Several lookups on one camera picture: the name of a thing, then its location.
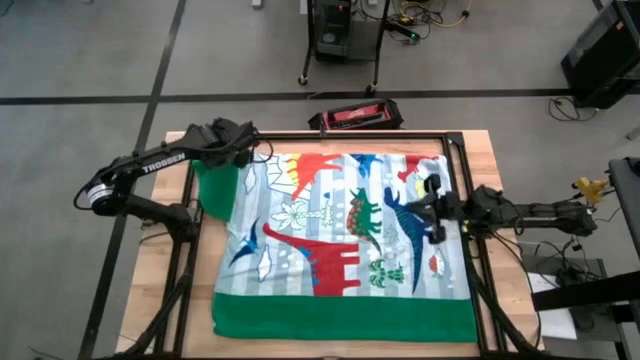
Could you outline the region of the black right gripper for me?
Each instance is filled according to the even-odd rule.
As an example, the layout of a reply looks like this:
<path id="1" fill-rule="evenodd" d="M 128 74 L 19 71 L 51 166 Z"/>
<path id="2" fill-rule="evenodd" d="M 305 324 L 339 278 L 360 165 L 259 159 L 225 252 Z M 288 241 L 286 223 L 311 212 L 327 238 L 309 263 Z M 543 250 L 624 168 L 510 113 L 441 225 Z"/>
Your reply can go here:
<path id="1" fill-rule="evenodd" d="M 414 218 L 414 228 L 422 237 L 426 236 L 432 245 L 446 240 L 446 230 L 440 219 L 460 222 L 466 218 L 465 203 L 460 199 L 459 194 L 449 191 L 440 197 L 438 193 L 440 187 L 440 176 L 431 174 L 422 181 L 424 195 L 416 201 L 407 203 L 409 212 Z M 432 207 L 437 201 L 438 214 Z"/>

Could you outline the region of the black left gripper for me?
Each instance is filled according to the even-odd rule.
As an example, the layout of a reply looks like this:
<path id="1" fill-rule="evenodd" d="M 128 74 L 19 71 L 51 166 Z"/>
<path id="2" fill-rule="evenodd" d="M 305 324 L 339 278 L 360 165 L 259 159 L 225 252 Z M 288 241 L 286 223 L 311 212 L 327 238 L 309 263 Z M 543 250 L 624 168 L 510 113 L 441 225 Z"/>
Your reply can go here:
<path id="1" fill-rule="evenodd" d="M 201 161 L 206 164 L 234 164 L 237 168 L 252 163 L 254 148 L 259 144 L 259 132 L 253 125 L 238 126 L 232 120 L 215 118 L 211 130 L 217 141 L 201 154 Z"/>

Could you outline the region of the dinosaur print towel green border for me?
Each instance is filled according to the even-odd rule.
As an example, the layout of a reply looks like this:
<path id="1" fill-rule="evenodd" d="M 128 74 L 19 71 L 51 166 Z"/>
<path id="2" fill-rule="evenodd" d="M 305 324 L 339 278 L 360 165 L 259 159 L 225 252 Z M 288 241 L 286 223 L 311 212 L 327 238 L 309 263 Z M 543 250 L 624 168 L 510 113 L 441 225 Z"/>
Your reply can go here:
<path id="1" fill-rule="evenodd" d="M 444 156 L 281 153 L 244 168 L 197 163 L 205 213 L 227 242 L 216 334 L 233 338 L 473 342 L 459 226 L 432 245 L 407 203 L 452 187 Z"/>

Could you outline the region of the grey side table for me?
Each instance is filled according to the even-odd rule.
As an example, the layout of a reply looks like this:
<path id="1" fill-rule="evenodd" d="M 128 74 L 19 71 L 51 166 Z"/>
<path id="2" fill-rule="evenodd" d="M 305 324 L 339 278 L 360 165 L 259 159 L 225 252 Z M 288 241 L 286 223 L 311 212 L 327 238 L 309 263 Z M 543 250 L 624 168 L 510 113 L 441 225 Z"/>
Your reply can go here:
<path id="1" fill-rule="evenodd" d="M 606 277 L 604 265 L 600 259 L 562 258 L 557 251 L 554 255 L 540 254 L 541 247 L 547 244 L 539 244 L 533 247 L 527 244 L 523 256 L 523 262 L 527 273 L 553 275 L 562 267 L 574 267 L 584 272 L 584 280 L 598 280 Z M 619 343 L 624 339 L 622 328 L 615 322 L 613 311 L 608 304 L 592 304 L 567 308 L 573 318 L 577 332 L 576 340 L 567 340 L 551 337 L 547 339 L 566 340 L 581 343 L 606 342 Z"/>

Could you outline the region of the red and black tool case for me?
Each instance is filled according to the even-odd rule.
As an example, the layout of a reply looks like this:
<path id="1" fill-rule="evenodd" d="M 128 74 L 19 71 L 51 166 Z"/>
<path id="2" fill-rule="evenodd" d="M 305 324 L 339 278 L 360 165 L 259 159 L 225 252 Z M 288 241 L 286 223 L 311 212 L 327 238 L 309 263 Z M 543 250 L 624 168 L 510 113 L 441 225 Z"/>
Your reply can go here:
<path id="1" fill-rule="evenodd" d="M 395 101 L 374 100 L 319 112 L 308 121 L 311 130 L 397 130 L 404 119 Z"/>

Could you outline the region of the black computer tower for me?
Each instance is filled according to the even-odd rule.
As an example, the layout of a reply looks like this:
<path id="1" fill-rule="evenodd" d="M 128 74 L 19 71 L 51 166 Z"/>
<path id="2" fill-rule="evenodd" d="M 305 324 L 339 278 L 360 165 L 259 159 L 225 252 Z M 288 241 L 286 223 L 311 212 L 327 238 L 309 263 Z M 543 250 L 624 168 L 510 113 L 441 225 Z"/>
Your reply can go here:
<path id="1" fill-rule="evenodd" d="M 315 0 L 316 55 L 344 60 L 348 53 L 351 0 Z"/>

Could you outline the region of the black power adapter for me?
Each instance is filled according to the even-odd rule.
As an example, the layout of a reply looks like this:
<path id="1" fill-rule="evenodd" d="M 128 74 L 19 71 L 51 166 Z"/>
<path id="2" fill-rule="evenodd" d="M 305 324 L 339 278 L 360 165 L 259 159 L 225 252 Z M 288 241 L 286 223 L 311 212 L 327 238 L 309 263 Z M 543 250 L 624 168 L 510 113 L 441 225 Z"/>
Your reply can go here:
<path id="1" fill-rule="evenodd" d="M 574 267 L 562 267 L 556 273 L 556 283 L 559 287 L 583 284 L 584 272 Z"/>

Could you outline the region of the black wheeled cart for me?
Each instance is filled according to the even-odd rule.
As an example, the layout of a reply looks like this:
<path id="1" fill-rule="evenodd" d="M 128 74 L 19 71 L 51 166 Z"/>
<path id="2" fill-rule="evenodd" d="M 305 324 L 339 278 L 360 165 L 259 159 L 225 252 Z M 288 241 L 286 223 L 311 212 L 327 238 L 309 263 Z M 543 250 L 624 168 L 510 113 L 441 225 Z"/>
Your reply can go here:
<path id="1" fill-rule="evenodd" d="M 361 7 L 361 0 L 351 0 L 351 23 L 349 32 L 349 44 L 347 57 L 344 60 L 332 60 L 320 58 L 316 55 L 316 35 L 314 28 L 314 2 L 315 0 L 304 0 L 306 3 L 307 22 L 307 49 L 304 65 L 297 82 L 301 86 L 306 86 L 309 81 L 308 71 L 312 58 L 318 61 L 348 63 L 348 62 L 372 62 L 373 77 L 364 90 L 366 97 L 372 97 L 379 82 L 380 54 L 385 33 L 384 25 L 388 22 L 389 10 L 392 0 L 383 0 L 382 12 L 379 16 L 368 14 Z"/>

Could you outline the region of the white paper sheet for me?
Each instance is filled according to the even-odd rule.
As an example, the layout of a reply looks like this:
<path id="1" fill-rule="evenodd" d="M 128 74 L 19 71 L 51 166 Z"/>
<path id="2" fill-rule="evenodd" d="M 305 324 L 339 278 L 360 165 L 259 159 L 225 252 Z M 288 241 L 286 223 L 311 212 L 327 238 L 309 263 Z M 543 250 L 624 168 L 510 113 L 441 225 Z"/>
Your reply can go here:
<path id="1" fill-rule="evenodd" d="M 556 277 L 538 273 L 528 273 L 534 293 L 551 290 L 558 287 Z M 542 321 L 542 336 L 576 340 L 577 332 L 573 318 L 567 308 L 545 310 L 539 312 Z"/>

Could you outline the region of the black crossbar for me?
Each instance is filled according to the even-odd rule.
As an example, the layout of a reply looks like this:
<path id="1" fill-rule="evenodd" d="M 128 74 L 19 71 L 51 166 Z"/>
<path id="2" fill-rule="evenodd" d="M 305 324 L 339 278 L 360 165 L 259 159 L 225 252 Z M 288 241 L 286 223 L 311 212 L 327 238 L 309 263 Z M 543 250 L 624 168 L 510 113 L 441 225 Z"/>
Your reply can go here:
<path id="1" fill-rule="evenodd" d="M 539 311 L 638 299 L 640 299 L 640 271 L 554 288 L 532 295 L 534 307 Z"/>

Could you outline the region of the black power strip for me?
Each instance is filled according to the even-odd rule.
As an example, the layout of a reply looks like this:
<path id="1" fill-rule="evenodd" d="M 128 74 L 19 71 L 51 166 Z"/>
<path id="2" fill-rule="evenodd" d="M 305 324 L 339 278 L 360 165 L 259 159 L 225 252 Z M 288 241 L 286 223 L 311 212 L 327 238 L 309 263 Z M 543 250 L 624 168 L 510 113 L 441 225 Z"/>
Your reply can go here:
<path id="1" fill-rule="evenodd" d="M 392 35 L 400 35 L 402 41 L 419 42 L 421 37 L 418 33 L 395 22 L 387 22 L 384 29 Z"/>

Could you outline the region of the dark grey workbench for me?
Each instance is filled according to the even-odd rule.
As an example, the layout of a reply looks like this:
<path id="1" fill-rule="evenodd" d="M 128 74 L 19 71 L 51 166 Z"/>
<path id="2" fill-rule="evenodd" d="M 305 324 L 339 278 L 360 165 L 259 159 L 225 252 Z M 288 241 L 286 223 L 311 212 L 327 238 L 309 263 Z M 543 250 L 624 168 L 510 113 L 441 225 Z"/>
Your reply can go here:
<path id="1" fill-rule="evenodd" d="M 640 157 L 610 160 L 608 166 L 631 237 L 640 242 Z"/>

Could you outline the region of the black equipment case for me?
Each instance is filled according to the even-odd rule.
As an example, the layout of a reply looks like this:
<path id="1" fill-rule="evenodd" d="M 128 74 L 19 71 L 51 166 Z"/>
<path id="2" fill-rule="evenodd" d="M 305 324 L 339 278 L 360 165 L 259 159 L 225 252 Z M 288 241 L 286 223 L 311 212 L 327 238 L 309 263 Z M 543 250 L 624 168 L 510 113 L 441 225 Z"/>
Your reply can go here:
<path id="1" fill-rule="evenodd" d="M 640 0 L 612 0 L 564 56 L 575 104 L 608 109 L 640 85 Z"/>

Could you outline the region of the black metal table frame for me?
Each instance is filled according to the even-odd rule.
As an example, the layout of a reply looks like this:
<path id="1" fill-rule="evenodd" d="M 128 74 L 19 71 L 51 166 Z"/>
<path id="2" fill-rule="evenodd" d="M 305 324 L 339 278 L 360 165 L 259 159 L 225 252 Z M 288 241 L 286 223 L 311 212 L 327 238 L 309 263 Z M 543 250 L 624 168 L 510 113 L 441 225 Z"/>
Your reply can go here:
<path id="1" fill-rule="evenodd" d="M 334 131 L 323 135 L 315 131 L 267 131 L 277 152 L 337 153 L 362 149 L 371 153 L 435 153 L 442 151 L 438 131 Z M 161 305 L 169 269 L 171 241 L 154 225 L 143 233 L 133 273 L 127 307 L 116 349 L 131 347 Z M 388 341 L 301 341 L 250 340 L 217 336 L 212 328 L 211 303 L 215 277 L 227 236 L 220 220 L 206 218 L 196 254 L 194 284 L 191 290 L 183 347 L 183 360 L 221 359 L 317 359 L 317 360 L 531 360 L 513 344 L 498 348 L 498 330 L 487 306 L 480 307 L 487 348 L 475 343 L 411 343 Z M 503 230 L 498 239 L 485 243 L 484 253 L 492 275 L 496 297 L 515 327 L 530 342 L 537 336 L 537 315 L 531 300 L 525 271 L 516 259 L 516 237 Z"/>

